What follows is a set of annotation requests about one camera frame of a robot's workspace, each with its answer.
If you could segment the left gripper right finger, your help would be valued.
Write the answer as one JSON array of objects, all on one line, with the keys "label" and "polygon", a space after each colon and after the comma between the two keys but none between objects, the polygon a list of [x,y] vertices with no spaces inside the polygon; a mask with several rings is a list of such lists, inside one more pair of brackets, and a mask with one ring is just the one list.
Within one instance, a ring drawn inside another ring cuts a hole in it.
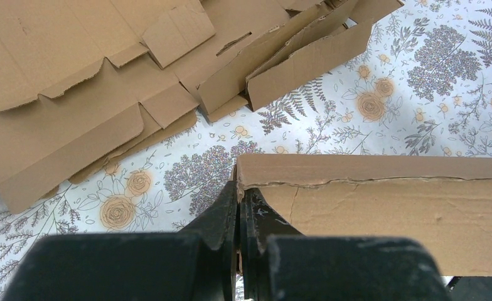
[{"label": "left gripper right finger", "polygon": [[259,189],[240,203],[244,297],[251,300],[449,300],[431,254],[395,236],[308,236]]}]

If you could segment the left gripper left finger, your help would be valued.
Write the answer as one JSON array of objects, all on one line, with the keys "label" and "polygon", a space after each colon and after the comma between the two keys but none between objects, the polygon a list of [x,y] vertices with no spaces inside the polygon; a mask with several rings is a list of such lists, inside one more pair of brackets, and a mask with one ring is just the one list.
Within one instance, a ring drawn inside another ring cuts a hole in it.
[{"label": "left gripper left finger", "polygon": [[237,185],[172,233],[48,236],[24,257],[4,300],[234,300]]}]

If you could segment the brown cardboard box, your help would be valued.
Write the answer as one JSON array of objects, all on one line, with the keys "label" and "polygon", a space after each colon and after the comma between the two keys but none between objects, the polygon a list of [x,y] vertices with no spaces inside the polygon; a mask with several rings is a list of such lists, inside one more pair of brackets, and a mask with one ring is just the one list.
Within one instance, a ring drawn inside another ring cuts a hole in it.
[{"label": "brown cardboard box", "polygon": [[305,235],[406,236],[445,276],[492,276],[492,158],[244,154],[236,179]]}]

